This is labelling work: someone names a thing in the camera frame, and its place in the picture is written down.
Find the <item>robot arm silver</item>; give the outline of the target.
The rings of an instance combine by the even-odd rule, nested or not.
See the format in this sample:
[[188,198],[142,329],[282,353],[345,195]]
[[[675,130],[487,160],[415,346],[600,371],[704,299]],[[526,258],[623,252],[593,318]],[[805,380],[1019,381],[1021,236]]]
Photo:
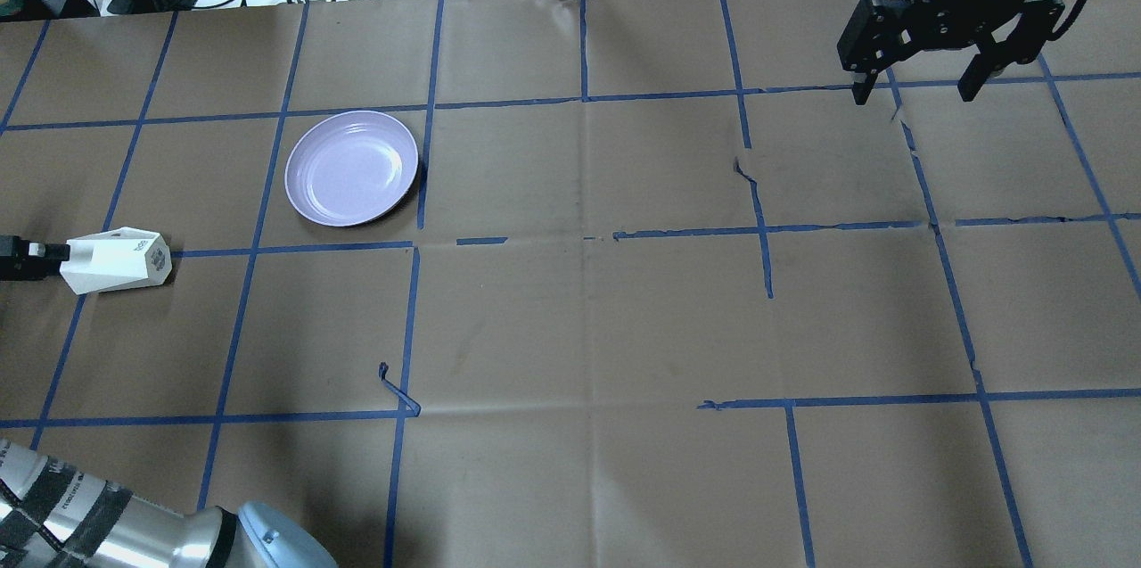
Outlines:
[[[122,227],[65,243],[3,236],[3,279],[60,276],[78,294],[159,286],[170,275],[163,236]],[[5,440],[5,567],[334,567],[289,516],[256,500],[236,512],[179,514],[119,482]]]

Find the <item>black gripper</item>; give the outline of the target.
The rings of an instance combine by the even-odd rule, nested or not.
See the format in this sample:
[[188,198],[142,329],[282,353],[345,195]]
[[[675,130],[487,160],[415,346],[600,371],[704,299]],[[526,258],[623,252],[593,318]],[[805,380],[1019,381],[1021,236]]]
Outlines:
[[958,78],[962,102],[974,102],[990,78],[1027,63],[1053,36],[1063,0],[858,0],[837,41],[852,73],[856,105],[867,104],[879,73],[917,52],[976,47]]

